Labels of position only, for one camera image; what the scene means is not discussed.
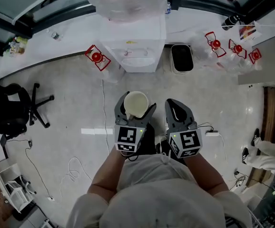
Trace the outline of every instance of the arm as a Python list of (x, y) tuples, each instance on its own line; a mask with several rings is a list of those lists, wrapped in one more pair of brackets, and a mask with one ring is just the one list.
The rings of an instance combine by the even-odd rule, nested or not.
[(184, 161), (198, 185), (204, 191), (212, 196), (223, 191), (228, 191), (228, 187), (219, 172), (201, 154), (184, 158)]
[(87, 193), (95, 193), (109, 202), (117, 192), (118, 180), (125, 162), (120, 151), (113, 147), (89, 187)]

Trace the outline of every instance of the gray tiled floor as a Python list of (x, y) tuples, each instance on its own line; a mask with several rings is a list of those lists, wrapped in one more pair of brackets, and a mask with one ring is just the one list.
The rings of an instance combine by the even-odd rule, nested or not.
[[(72, 182), (66, 177), (62, 184), (61, 199), (59, 184), (68, 171), (71, 157), (77, 156), (87, 174), (92, 178), (106, 158), (108, 151), (104, 135), (81, 134), (81, 128), (103, 128), (101, 80), (94, 77), (86, 66), (85, 56), (66, 58), (43, 64), (14, 74), (3, 84), (18, 83), (31, 90), (34, 82), (40, 83), (38, 99), (51, 94), (55, 101), (39, 110), (49, 120), (51, 127), (44, 129), (36, 121), (22, 139), (31, 138), (33, 147), (27, 150), (37, 166), (55, 202), (47, 199), (41, 180), (26, 158), (26, 142), (9, 142), (11, 158), (16, 158), (23, 175), (37, 191), (36, 201), (46, 215), (62, 227), (77, 197), (84, 194), (90, 180), (83, 173), (77, 160), (71, 168), (78, 170), (81, 177)], [(227, 161), (220, 137), (203, 137), (204, 157), (223, 175), (229, 187), (233, 186), (234, 169), (249, 174), (250, 168), (241, 163), (241, 152), (248, 145), (253, 131), (261, 126), (263, 90), (254, 86), (238, 86), (236, 78), (224, 73), (193, 70), (184, 76), (170, 72), (168, 51), (165, 51), (156, 73), (125, 74), (118, 84), (104, 83), (106, 96), (107, 127), (114, 125), (114, 106), (126, 91), (140, 90), (151, 103), (157, 103), (153, 124), (156, 134), (165, 128), (164, 102), (174, 98), (189, 106), (198, 124), (210, 122), (225, 140)], [(113, 136), (108, 136), (110, 149)]]

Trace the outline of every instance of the power strip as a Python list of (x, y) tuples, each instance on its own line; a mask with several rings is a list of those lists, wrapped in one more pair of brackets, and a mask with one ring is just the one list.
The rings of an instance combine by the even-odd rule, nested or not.
[(206, 137), (218, 137), (220, 133), (218, 131), (206, 131), (205, 136)]

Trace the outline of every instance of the white sleeve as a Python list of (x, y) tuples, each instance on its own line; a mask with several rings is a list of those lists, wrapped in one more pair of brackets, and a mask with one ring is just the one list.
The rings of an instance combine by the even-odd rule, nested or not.
[(232, 223), (228, 222), (228, 220), (231, 220), (229, 218), (235, 219), (243, 227), (252, 227), (252, 219), (248, 208), (238, 195), (230, 191), (224, 191), (214, 195), (214, 198), (223, 206), (226, 217), (226, 227), (230, 227)]
[(98, 227), (99, 219), (107, 207), (108, 203), (97, 194), (82, 195), (74, 204), (66, 228)]

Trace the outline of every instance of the white pants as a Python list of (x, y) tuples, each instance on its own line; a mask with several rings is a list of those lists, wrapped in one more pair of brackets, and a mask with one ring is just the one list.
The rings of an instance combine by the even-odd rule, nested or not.
[[(254, 143), (255, 147), (250, 146), (248, 148), (248, 156), (245, 159), (245, 163), (254, 168), (264, 169), (275, 174), (275, 143), (262, 141), (260, 138), (256, 138)], [(257, 155), (258, 149), (266, 155)]]

